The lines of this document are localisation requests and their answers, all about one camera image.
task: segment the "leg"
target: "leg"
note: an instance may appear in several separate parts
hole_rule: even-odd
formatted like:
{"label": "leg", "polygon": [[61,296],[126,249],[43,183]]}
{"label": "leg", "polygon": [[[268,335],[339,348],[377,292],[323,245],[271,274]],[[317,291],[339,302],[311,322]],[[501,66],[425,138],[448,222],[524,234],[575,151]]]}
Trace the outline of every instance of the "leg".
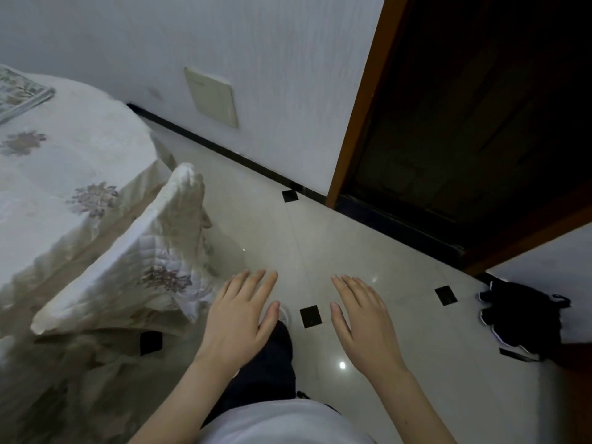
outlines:
{"label": "leg", "polygon": [[233,408],[295,397],[292,340],[285,324],[278,321],[263,349],[231,380],[203,426]]}

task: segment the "black square tile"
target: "black square tile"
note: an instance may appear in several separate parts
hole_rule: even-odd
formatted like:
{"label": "black square tile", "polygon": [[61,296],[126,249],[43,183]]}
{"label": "black square tile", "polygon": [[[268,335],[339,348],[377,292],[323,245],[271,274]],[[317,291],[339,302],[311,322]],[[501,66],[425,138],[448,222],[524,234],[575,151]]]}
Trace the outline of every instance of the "black square tile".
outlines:
{"label": "black square tile", "polygon": [[286,190],[282,192],[282,196],[284,197],[284,202],[298,201],[298,193],[294,190]]}
{"label": "black square tile", "polygon": [[436,288],[436,294],[440,298],[440,302],[443,306],[449,306],[450,304],[457,302],[456,296],[448,285]]}
{"label": "black square tile", "polygon": [[300,316],[302,317],[304,328],[318,326],[323,323],[321,320],[321,313],[319,313],[319,308],[317,306],[308,306],[307,308],[301,309]]}
{"label": "black square tile", "polygon": [[534,358],[529,358],[529,357],[521,355],[519,353],[508,351],[507,349],[503,349],[501,347],[499,348],[499,353],[502,355],[505,355],[507,357],[514,358],[515,360],[520,360],[521,362],[527,362],[527,363],[538,362],[538,360],[535,360]]}
{"label": "black square tile", "polygon": [[140,333],[140,355],[156,352],[162,349],[162,332],[149,330]]}

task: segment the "floral pattern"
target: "floral pattern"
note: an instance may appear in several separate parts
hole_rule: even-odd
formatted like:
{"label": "floral pattern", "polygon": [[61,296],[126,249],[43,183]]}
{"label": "floral pattern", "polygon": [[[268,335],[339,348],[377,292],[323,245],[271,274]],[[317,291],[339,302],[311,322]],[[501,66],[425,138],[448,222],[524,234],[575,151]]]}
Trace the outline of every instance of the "floral pattern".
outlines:
{"label": "floral pattern", "polygon": [[75,204],[78,213],[90,212],[91,218],[102,218],[105,210],[115,206],[115,198],[119,196],[115,185],[107,185],[103,181],[100,184],[90,184],[85,188],[77,188],[76,194],[68,201]]}
{"label": "floral pattern", "polygon": [[40,148],[41,142],[47,140],[45,134],[39,134],[37,131],[11,134],[6,138],[7,140],[0,144],[0,154],[3,156],[28,156],[33,148]]}
{"label": "floral pattern", "polygon": [[146,288],[164,287],[166,291],[179,293],[189,285],[193,285],[190,276],[179,276],[178,271],[168,271],[162,266],[153,266],[144,272],[144,276],[138,282]]}
{"label": "floral pattern", "polygon": [[45,92],[47,88],[0,66],[0,113]]}

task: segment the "tile floor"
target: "tile floor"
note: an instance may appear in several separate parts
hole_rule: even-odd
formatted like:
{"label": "tile floor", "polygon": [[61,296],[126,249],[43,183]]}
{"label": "tile floor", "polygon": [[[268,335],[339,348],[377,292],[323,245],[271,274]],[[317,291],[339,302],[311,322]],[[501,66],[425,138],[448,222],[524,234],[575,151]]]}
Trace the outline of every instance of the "tile floor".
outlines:
{"label": "tile floor", "polygon": [[[378,443],[401,442],[331,326],[329,302],[339,297],[330,275],[357,275],[384,298],[405,361],[459,443],[561,441],[558,370],[499,354],[477,317],[482,283],[303,195],[285,202],[286,187],[148,123],[178,163],[191,162],[203,174],[219,275],[279,272],[270,301],[280,300],[291,314],[298,389]],[[458,302],[442,305],[434,290],[445,285]],[[305,329],[299,311],[314,305],[323,323]]]}

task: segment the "dark doorway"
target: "dark doorway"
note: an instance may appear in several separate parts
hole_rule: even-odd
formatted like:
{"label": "dark doorway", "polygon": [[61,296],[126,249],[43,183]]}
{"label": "dark doorway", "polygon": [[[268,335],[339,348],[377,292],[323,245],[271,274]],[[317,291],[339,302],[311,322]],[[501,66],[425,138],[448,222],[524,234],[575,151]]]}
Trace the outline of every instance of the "dark doorway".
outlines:
{"label": "dark doorway", "polygon": [[586,16],[413,0],[342,193],[466,250],[589,180]]}

